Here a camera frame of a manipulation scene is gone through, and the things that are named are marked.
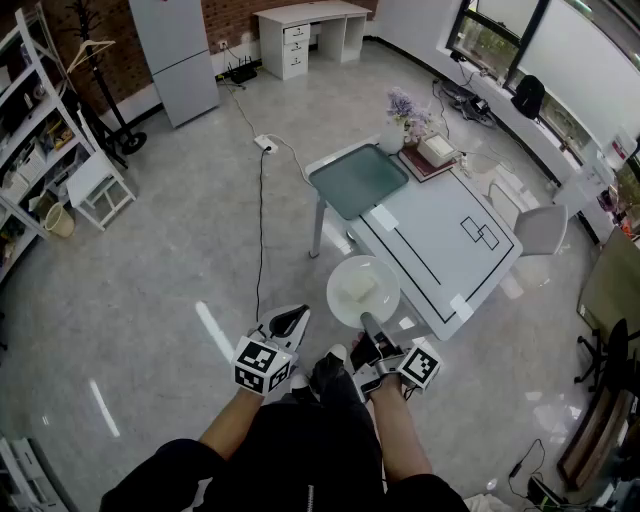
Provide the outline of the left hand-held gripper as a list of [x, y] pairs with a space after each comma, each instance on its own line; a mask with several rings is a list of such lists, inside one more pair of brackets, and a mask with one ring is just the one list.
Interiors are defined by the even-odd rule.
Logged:
[[232, 359], [233, 380], [263, 397], [282, 385], [294, 370], [299, 348], [310, 320], [306, 304], [275, 308], [243, 336]]

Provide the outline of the light grey chair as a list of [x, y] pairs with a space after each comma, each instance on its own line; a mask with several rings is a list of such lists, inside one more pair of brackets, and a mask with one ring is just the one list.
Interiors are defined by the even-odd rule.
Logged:
[[568, 210], [564, 205], [537, 206], [524, 210], [512, 190], [492, 181], [485, 196], [492, 207], [502, 215], [501, 201], [508, 201], [515, 209], [512, 231], [522, 245], [522, 257], [550, 256], [556, 254], [564, 240], [568, 226]]

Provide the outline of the person's left forearm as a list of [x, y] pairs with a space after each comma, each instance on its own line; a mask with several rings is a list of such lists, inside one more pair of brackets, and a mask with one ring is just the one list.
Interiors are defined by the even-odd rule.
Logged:
[[264, 399], [262, 395], [239, 388], [200, 436], [199, 442], [229, 461], [246, 439]]

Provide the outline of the black hand truck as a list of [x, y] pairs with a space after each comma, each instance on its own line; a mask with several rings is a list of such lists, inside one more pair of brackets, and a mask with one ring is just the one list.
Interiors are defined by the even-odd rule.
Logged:
[[98, 139], [101, 148], [115, 158], [122, 155], [131, 155], [139, 151], [146, 143], [147, 135], [144, 132], [113, 131], [104, 126], [104, 130]]

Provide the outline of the black office chair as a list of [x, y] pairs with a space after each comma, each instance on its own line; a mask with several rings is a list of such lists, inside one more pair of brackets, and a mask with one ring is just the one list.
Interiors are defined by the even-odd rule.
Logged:
[[574, 378], [574, 383], [582, 383], [593, 375], [590, 392], [604, 385], [610, 392], [626, 390], [640, 400], [640, 330], [630, 334], [627, 321], [621, 319], [611, 330], [607, 342], [603, 341], [599, 329], [593, 329], [591, 336], [595, 345], [583, 336], [577, 338], [577, 344], [583, 345], [591, 355], [591, 364], [582, 376]]

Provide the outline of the white step stool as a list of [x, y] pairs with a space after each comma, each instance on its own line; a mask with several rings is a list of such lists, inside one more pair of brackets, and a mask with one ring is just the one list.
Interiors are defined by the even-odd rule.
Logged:
[[71, 206], [100, 231], [131, 202], [131, 187], [111, 160], [94, 152], [66, 182]]

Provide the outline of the beige waste bin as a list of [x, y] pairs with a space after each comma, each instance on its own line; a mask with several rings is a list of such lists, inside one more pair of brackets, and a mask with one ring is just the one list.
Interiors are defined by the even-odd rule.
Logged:
[[70, 237], [75, 229], [75, 221], [60, 202], [49, 209], [45, 221], [45, 229], [61, 238]]

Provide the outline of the white low rack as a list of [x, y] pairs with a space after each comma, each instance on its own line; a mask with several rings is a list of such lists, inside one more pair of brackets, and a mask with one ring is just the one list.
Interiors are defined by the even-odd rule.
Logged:
[[69, 512], [30, 440], [0, 437], [0, 509]]

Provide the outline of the black coat rack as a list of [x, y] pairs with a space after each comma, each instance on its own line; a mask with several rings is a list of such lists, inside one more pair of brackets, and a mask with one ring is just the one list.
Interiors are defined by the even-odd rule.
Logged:
[[[79, 25], [76, 28], [69, 29], [69, 32], [78, 36], [81, 40], [81, 44], [86, 40], [93, 40], [91, 38], [90, 32], [93, 28], [96, 28], [99, 25], [97, 21], [97, 13], [92, 12], [89, 8], [89, 0], [72, 0], [71, 5], [67, 6], [68, 10], [73, 11], [78, 17]], [[125, 132], [134, 133], [130, 127], [130, 125], [124, 120], [109, 88], [102, 76], [102, 73], [99, 69], [99, 59], [98, 54], [91, 57], [87, 63], [93, 73], [94, 79], [98, 84], [104, 99], [107, 101], [107, 104], [111, 108], [112, 114], [115, 116], [116, 121], [119, 124], [118, 130], [124, 130]]]

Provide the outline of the white shelving unit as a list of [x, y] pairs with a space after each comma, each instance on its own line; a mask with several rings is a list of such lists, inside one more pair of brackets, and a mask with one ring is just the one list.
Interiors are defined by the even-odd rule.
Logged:
[[49, 236], [29, 199], [67, 156], [93, 152], [71, 113], [74, 92], [42, 3], [18, 8], [0, 32], [0, 283], [34, 240]]

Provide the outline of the purple and pink flower bouquet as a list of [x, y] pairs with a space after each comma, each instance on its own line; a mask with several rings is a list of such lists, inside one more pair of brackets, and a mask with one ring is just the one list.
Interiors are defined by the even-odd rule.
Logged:
[[432, 113], [419, 105], [399, 87], [387, 92], [389, 107], [387, 114], [401, 128], [405, 144], [417, 144], [433, 131]]

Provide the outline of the white glass table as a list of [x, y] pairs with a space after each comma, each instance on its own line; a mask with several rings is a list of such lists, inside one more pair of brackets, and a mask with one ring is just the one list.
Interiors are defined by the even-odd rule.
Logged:
[[[378, 140], [370, 137], [309, 164], [306, 177], [365, 144], [378, 146]], [[419, 183], [398, 157], [389, 157], [408, 183], [343, 223], [363, 253], [389, 265], [403, 297], [445, 341], [497, 287], [522, 245], [461, 171], [452, 168]]]

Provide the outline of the person's right shoe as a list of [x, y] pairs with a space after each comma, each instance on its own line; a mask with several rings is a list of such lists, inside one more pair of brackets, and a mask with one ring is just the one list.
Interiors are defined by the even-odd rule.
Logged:
[[339, 386], [344, 377], [348, 376], [345, 372], [346, 358], [346, 347], [342, 344], [336, 344], [315, 363], [311, 386], [318, 395], [324, 396], [330, 389]]

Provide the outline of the white food block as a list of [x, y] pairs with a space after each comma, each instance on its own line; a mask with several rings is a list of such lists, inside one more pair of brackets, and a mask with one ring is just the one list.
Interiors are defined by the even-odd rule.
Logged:
[[367, 275], [353, 275], [340, 287], [340, 293], [345, 300], [362, 303], [376, 290], [376, 280]]

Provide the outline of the white round plate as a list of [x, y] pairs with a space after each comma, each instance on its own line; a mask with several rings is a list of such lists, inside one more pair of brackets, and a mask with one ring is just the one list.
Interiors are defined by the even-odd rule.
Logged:
[[[362, 303], [345, 300], [341, 285], [353, 275], [367, 274], [377, 282], [376, 290]], [[389, 320], [400, 302], [400, 285], [394, 271], [380, 259], [358, 255], [341, 262], [331, 273], [326, 289], [327, 303], [334, 317], [351, 328], [362, 327], [361, 314], [372, 313], [380, 323]]]

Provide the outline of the white ribbed vase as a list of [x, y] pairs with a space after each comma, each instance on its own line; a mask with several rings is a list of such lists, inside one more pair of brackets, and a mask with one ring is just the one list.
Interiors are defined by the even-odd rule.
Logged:
[[403, 124], [392, 122], [386, 124], [379, 136], [378, 146], [387, 154], [398, 153], [405, 144], [405, 129]]

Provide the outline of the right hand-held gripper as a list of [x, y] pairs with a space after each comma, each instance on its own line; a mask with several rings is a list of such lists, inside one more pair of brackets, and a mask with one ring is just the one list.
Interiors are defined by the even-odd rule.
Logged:
[[441, 367], [440, 358], [431, 346], [424, 342], [402, 348], [389, 338], [372, 313], [364, 312], [360, 319], [366, 333], [350, 355], [354, 368], [352, 381], [360, 400], [366, 403], [389, 375], [400, 378], [406, 401], [414, 393], [421, 394]]

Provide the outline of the black backpack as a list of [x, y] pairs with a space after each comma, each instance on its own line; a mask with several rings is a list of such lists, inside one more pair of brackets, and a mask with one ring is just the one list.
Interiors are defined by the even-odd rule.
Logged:
[[513, 106], [526, 118], [536, 120], [545, 98], [546, 90], [542, 82], [533, 75], [525, 75], [511, 98]]

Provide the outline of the black framed window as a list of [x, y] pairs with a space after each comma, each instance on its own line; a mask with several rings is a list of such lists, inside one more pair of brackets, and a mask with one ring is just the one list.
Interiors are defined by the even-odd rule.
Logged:
[[446, 48], [513, 91], [518, 66], [551, 0], [461, 0]]

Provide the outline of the olive green board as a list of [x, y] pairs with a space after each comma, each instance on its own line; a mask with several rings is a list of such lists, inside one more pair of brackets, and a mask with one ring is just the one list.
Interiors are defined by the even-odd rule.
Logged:
[[607, 337], [620, 319], [628, 330], [640, 330], [640, 248], [615, 228], [589, 275], [578, 300], [578, 313]]

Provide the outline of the person's black clothing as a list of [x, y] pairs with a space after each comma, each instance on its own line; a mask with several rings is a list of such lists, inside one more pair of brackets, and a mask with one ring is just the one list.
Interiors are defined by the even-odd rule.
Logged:
[[388, 483], [373, 404], [350, 376], [324, 396], [263, 402], [229, 461], [198, 439], [162, 445], [99, 512], [469, 512], [431, 474]]

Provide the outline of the dark red book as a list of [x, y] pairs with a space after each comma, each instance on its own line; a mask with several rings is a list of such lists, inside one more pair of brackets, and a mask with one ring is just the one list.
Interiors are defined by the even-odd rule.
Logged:
[[419, 183], [424, 183], [443, 172], [449, 171], [456, 163], [454, 159], [450, 159], [440, 166], [434, 166], [418, 152], [416, 146], [402, 148], [398, 153], [398, 158]]

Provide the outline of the white desk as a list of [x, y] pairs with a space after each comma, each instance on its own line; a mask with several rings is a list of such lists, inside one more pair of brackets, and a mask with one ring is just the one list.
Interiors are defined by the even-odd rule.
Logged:
[[370, 11], [340, 0], [301, 3], [257, 12], [263, 67], [283, 79], [283, 30], [309, 24], [320, 27], [318, 51], [339, 64], [360, 57]]

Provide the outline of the white rectangular box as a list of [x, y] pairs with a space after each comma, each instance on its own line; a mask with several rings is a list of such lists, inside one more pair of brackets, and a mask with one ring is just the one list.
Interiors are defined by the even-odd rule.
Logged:
[[459, 150], [439, 133], [423, 136], [417, 151], [433, 167], [441, 167], [459, 155]]

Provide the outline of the white window ledge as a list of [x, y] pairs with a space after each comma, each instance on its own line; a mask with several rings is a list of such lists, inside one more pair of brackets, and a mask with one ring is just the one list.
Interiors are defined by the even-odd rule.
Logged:
[[511, 92], [482, 75], [477, 67], [467, 61], [454, 61], [451, 51], [443, 47], [438, 47], [436, 54], [448, 65], [446, 76], [459, 84], [468, 83], [487, 100], [493, 114], [513, 137], [560, 181], [565, 188], [562, 198], [581, 205], [615, 191], [614, 172], [606, 166], [594, 142], [575, 152], [571, 139], [560, 138], [542, 121], [526, 118], [513, 105]]

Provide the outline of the white refrigerator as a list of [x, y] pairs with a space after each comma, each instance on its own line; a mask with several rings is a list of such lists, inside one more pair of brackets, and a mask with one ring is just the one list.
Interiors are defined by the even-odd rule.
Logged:
[[179, 127], [219, 105], [201, 0], [129, 0], [154, 85]]

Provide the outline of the person's right forearm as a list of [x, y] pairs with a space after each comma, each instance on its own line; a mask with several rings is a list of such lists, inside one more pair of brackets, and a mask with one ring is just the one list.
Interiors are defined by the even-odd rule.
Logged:
[[432, 466], [416, 433], [399, 375], [385, 376], [370, 398], [387, 482], [431, 474]]

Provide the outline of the black router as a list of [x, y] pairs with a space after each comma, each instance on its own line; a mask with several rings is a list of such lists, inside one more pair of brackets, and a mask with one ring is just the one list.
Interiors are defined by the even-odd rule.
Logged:
[[227, 73], [231, 81], [237, 86], [242, 86], [245, 82], [257, 77], [256, 65], [250, 56], [237, 59], [237, 66], [227, 65]]

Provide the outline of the brown wooden bench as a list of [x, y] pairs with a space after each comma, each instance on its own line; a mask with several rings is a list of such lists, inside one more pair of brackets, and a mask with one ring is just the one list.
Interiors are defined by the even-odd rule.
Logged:
[[581, 416], [577, 430], [561, 455], [558, 473], [569, 491], [578, 491], [602, 468], [626, 420], [633, 395], [601, 386]]

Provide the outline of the wooden clothes hanger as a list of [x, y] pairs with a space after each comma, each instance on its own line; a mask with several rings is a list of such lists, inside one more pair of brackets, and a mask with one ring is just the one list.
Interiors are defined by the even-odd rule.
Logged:
[[74, 57], [74, 59], [72, 60], [68, 68], [66, 69], [66, 73], [71, 74], [80, 64], [84, 63], [85, 61], [88, 61], [91, 57], [106, 50], [107, 48], [109, 48], [114, 44], [115, 44], [114, 40], [84, 41], [80, 45], [76, 56]]

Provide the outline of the teal serving tray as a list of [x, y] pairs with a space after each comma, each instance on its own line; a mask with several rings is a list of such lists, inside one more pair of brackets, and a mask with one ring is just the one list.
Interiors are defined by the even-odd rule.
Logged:
[[408, 180], [405, 172], [374, 144], [332, 160], [309, 177], [320, 196], [347, 221], [377, 206]]

